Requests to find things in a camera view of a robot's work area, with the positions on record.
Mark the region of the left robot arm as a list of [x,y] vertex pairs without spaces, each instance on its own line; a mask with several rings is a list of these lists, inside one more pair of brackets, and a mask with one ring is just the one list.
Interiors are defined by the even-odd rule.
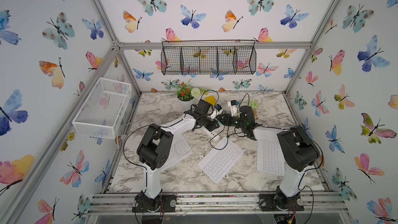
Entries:
[[161,168],[169,158],[173,139],[196,128],[212,132],[219,128],[216,117],[221,112],[219,104],[200,100],[178,119],[163,125],[153,123],[148,126],[137,148],[138,166],[144,169],[145,186],[135,197],[133,212],[157,212],[163,207]]

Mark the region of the white power strip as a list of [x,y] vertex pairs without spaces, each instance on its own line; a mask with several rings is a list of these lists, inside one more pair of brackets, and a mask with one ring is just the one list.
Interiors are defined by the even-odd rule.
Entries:
[[210,139],[217,140],[219,138],[219,135],[216,132],[208,131],[205,127],[202,127],[201,129]]

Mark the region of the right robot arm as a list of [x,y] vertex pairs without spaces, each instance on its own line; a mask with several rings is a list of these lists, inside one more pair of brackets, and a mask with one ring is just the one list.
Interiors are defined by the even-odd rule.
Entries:
[[299,205],[300,184],[305,173],[312,169],[311,166],[320,157],[319,149],[304,128],[300,125],[290,128],[260,125],[255,122],[250,106],[241,107],[239,116],[218,114],[216,119],[224,126],[241,129],[247,138],[258,141],[258,164],[262,161],[275,169],[272,162],[282,163],[284,178],[276,188],[274,198],[262,201],[268,204],[262,209],[286,211],[293,208],[302,211],[304,207]]

